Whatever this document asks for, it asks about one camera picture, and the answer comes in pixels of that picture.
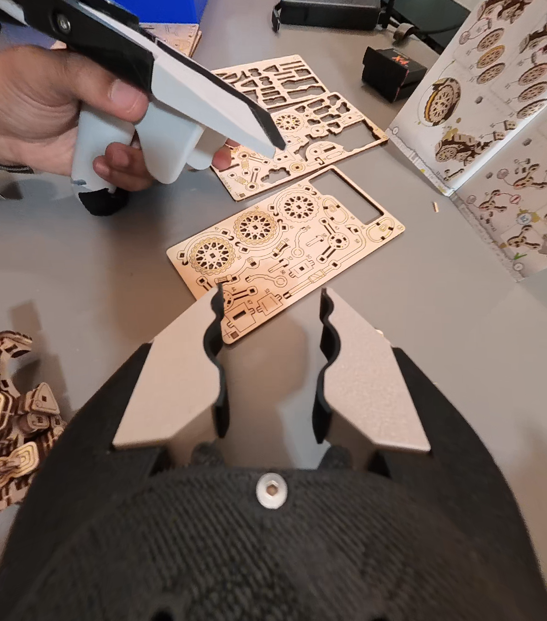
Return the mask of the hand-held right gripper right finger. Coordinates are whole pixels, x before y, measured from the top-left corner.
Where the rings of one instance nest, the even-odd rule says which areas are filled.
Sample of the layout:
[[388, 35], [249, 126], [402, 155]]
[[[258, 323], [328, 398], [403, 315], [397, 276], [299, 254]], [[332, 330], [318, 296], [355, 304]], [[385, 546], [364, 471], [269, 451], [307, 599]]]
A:
[[317, 375], [312, 430], [318, 444], [351, 456], [378, 450], [429, 454], [421, 423], [389, 340], [331, 287], [319, 298], [324, 365]]

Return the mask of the black power adapter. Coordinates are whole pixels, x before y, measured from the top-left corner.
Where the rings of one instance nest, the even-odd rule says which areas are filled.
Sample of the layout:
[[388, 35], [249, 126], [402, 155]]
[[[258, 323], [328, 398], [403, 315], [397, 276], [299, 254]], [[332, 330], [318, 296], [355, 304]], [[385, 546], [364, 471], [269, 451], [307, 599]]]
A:
[[370, 31], [380, 12], [380, 1], [279, 1], [271, 23], [275, 33], [281, 25]]

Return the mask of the spare wooden sheet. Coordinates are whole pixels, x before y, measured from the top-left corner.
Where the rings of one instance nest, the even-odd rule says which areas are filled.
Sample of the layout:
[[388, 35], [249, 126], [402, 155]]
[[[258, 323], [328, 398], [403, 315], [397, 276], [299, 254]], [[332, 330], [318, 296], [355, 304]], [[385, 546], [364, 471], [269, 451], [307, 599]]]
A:
[[143, 23], [141, 27], [167, 46], [190, 58], [193, 56], [202, 36], [198, 23]]

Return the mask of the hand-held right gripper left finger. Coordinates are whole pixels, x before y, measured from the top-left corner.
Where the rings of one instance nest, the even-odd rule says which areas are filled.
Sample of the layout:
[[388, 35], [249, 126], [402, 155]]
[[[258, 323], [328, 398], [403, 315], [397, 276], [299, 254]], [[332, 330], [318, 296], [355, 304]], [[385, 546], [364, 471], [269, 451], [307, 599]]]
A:
[[171, 459], [191, 459], [197, 446], [225, 437], [230, 407], [218, 360], [223, 315], [219, 285], [154, 337], [114, 434], [114, 449], [162, 447]]

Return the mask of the grey desk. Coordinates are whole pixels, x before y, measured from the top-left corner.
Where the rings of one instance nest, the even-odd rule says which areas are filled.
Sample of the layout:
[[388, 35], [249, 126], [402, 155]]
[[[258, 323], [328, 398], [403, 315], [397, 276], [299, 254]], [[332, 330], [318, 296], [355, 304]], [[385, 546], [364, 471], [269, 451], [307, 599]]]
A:
[[[517, 497], [547, 581], [547, 269], [515, 282], [456, 207], [391, 144], [340, 170], [406, 227], [330, 286], [465, 416]], [[21, 387], [50, 384], [69, 418], [138, 346], [192, 304], [166, 250], [242, 209], [210, 171], [89, 215], [68, 179], [7, 177], [0, 331], [32, 336]], [[439, 204], [434, 213], [432, 202]], [[312, 468], [319, 292], [223, 351], [228, 460]]]

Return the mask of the wooden puzzle sheet rectangular window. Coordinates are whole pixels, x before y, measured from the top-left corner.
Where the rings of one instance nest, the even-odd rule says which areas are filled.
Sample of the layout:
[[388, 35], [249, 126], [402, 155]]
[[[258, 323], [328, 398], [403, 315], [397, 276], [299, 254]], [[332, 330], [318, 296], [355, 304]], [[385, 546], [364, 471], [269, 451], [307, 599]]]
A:
[[[315, 181], [333, 174], [376, 212], [363, 222]], [[394, 240], [405, 226], [330, 166], [167, 249], [196, 300], [223, 288], [223, 342], [232, 345]]]

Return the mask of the black tablet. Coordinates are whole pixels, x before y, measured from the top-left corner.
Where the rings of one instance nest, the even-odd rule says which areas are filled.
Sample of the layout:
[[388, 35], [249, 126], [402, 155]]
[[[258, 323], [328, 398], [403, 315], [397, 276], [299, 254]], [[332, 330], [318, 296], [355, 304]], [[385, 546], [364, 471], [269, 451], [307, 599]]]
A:
[[471, 1], [394, 1], [391, 23], [400, 40], [420, 40], [441, 54], [470, 15]]

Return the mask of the folded instruction booklet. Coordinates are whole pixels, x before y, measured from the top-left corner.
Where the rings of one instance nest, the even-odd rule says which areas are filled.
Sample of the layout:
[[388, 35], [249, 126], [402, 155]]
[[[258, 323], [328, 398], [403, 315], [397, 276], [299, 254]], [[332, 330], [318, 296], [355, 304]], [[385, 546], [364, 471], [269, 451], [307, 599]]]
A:
[[547, 268], [547, 1], [480, 1], [386, 133], [515, 279]]

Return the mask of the blue plastic bin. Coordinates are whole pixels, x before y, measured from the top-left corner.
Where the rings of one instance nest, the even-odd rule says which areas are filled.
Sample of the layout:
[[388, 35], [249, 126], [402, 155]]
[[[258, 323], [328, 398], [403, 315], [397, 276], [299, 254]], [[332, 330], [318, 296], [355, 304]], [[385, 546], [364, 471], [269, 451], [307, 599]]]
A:
[[142, 23], [199, 24], [207, 1], [132, 1], [130, 11]]

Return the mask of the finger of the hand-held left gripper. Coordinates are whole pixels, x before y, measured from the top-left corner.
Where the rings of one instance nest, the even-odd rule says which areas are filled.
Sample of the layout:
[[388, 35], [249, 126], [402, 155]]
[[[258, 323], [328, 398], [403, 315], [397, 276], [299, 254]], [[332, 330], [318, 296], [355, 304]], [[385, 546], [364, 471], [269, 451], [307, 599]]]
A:
[[149, 42], [149, 51], [154, 99], [266, 157], [285, 150], [284, 137], [258, 102], [163, 42]]

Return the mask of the person's left hand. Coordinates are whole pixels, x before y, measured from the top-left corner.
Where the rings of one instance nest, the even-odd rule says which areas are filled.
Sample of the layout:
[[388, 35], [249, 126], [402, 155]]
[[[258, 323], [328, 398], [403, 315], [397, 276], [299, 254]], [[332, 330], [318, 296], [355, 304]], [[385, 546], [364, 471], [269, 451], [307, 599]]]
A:
[[1, 51], [0, 165], [69, 177], [82, 104], [136, 123], [149, 98], [73, 51]]

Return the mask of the wooden puzzle sheet many cutouts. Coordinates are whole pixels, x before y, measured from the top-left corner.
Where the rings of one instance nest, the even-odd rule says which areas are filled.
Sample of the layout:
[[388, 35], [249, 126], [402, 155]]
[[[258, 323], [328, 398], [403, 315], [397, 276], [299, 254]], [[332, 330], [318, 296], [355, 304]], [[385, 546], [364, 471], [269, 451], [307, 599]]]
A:
[[338, 92], [326, 89], [298, 54], [213, 70], [271, 113], [284, 148], [272, 157], [245, 146], [231, 165], [212, 170], [235, 201], [316, 173], [357, 153], [386, 144], [386, 133]]

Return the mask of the small black box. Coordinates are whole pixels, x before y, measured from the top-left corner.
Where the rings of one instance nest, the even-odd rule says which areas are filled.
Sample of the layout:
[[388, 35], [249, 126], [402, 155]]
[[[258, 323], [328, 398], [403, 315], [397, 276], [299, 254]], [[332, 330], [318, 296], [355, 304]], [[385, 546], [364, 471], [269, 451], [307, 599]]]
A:
[[362, 81], [389, 103], [409, 98], [427, 73], [424, 65], [396, 49], [367, 47], [362, 64]]

